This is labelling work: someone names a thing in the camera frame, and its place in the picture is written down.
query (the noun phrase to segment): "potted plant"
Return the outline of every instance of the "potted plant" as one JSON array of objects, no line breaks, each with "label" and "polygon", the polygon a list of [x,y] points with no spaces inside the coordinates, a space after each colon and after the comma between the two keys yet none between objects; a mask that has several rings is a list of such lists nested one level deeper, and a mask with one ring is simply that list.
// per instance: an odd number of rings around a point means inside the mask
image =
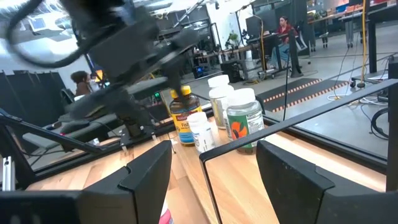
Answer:
[{"label": "potted plant", "polygon": [[229,39],[230,41],[232,41],[232,43],[233,43],[233,45],[234,45],[234,48],[235,48],[235,49],[238,49],[238,47],[239,47],[238,35],[235,34],[235,33],[232,31],[232,33],[229,34],[229,38],[228,38],[228,39]]}]

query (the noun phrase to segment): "hazard tape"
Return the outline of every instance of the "hazard tape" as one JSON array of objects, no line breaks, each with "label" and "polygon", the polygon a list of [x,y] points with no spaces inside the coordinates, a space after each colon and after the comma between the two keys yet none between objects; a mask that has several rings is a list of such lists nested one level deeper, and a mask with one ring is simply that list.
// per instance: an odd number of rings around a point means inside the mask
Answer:
[{"label": "hazard tape", "polygon": [[[317,84],[317,83],[319,83],[321,81],[322,81],[322,79],[318,79],[318,80],[314,80],[312,82],[306,83],[304,85],[300,85],[300,86],[295,87],[295,88],[293,88],[291,90],[287,90],[287,94],[291,94],[291,93],[294,93],[295,91],[302,90],[302,89],[304,89],[304,88],[306,88],[308,86],[312,86],[312,85]],[[285,96],[285,92],[276,94],[275,96],[272,96],[272,97],[269,97],[269,98],[265,99],[264,102],[267,103],[267,102],[270,102],[270,101],[272,101],[274,99],[278,99],[278,98],[280,98],[282,96]]]},{"label": "hazard tape", "polygon": [[[299,103],[303,103],[303,102],[305,102],[305,101],[307,101],[307,100],[311,100],[311,99],[313,99],[313,98],[315,98],[315,97],[318,97],[318,96],[320,96],[320,95],[324,95],[324,94],[326,94],[326,93],[328,93],[328,92],[330,92],[330,91],[333,91],[333,90],[335,90],[335,89],[341,88],[341,87],[346,86],[346,85],[348,85],[348,84],[349,84],[349,82],[343,82],[343,83],[341,83],[341,84],[339,84],[339,85],[335,85],[334,87],[330,87],[330,88],[328,88],[328,89],[326,89],[326,90],[319,91],[318,93],[314,93],[314,94],[312,94],[312,95],[310,95],[310,96],[306,96],[306,97],[301,98],[301,99],[299,99],[299,100],[296,100],[296,101],[294,101],[294,102],[288,103],[288,104],[286,105],[286,107],[289,108],[289,107],[291,107],[291,106],[295,106],[295,105],[297,105],[297,104],[299,104]],[[284,110],[284,109],[285,109],[284,106],[280,106],[280,107],[278,107],[278,108],[272,110],[272,112],[275,113],[275,112],[278,112],[278,111],[282,111],[282,110]]]}]

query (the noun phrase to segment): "supplement bottle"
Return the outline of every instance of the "supplement bottle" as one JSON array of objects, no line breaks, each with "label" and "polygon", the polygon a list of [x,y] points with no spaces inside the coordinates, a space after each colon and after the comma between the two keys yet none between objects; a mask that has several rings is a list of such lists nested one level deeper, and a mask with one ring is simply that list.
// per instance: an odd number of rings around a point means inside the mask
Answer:
[{"label": "supplement bottle", "polygon": [[209,151],[216,147],[213,133],[211,132],[211,126],[207,121],[205,112],[191,114],[188,116],[187,121],[193,134],[193,139],[195,140],[195,147],[199,153]]},{"label": "supplement bottle", "polygon": [[229,78],[227,75],[219,75],[217,77],[210,78],[207,82],[211,88],[209,97],[217,127],[225,129],[223,112],[227,109],[227,96],[232,94],[234,88],[228,85]]},{"label": "supplement bottle", "polygon": [[226,127],[226,134],[228,136],[228,139],[230,141],[233,141],[232,134],[231,134],[231,127],[229,126],[228,115],[226,114],[226,110],[224,110],[224,112],[223,112],[223,117],[224,117],[224,122],[225,122],[225,127]]},{"label": "supplement bottle", "polygon": [[[228,109],[226,112],[233,140],[264,129],[261,105],[256,100],[254,90],[251,88],[235,90],[228,97]],[[257,141],[239,148],[238,152],[254,154],[256,153],[256,148]]]},{"label": "supplement bottle", "polygon": [[189,86],[181,87],[182,94],[188,102],[188,109],[184,107],[181,100],[178,98],[177,92],[172,90],[173,101],[170,103],[170,113],[172,114],[175,129],[177,130],[181,144],[184,146],[194,146],[195,142],[191,130],[188,125],[187,117],[190,114],[201,111],[199,98],[191,95],[191,88]]}]

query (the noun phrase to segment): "woman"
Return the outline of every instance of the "woman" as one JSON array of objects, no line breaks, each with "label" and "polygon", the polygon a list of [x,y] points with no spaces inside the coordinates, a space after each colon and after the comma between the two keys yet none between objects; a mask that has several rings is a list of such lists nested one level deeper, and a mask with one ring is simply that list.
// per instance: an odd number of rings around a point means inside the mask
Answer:
[{"label": "woman", "polygon": [[73,82],[76,83],[76,94],[75,96],[87,95],[91,93],[90,87],[90,76],[85,71],[74,72],[70,75]]},{"label": "woman", "polygon": [[[278,28],[277,33],[279,33],[279,35],[288,34],[291,29],[294,30],[294,28],[289,23],[289,18],[287,18],[287,16],[282,16],[279,19],[279,28]],[[288,37],[283,37],[282,38],[282,43],[279,44],[280,59],[285,61],[285,62],[287,62],[288,54],[289,54],[289,38]],[[268,69],[270,69],[270,68],[279,69],[279,67],[278,67],[278,59],[276,57],[276,48],[275,47],[272,49],[270,66],[271,67],[269,67]]]}]

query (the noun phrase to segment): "dark hair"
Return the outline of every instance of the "dark hair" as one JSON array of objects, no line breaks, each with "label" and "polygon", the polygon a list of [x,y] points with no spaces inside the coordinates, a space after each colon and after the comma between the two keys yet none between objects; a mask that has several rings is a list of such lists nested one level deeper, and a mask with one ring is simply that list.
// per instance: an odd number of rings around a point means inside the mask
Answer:
[{"label": "dark hair", "polygon": [[73,73],[70,75],[70,78],[71,78],[76,84],[79,84],[79,83],[81,83],[81,82],[86,82],[87,76],[88,76],[88,73],[87,73],[87,72],[85,72],[85,71],[78,71],[78,72],[73,72]]},{"label": "dark hair", "polygon": [[287,16],[281,16],[281,18],[283,18],[287,24],[289,24],[289,18]]}]

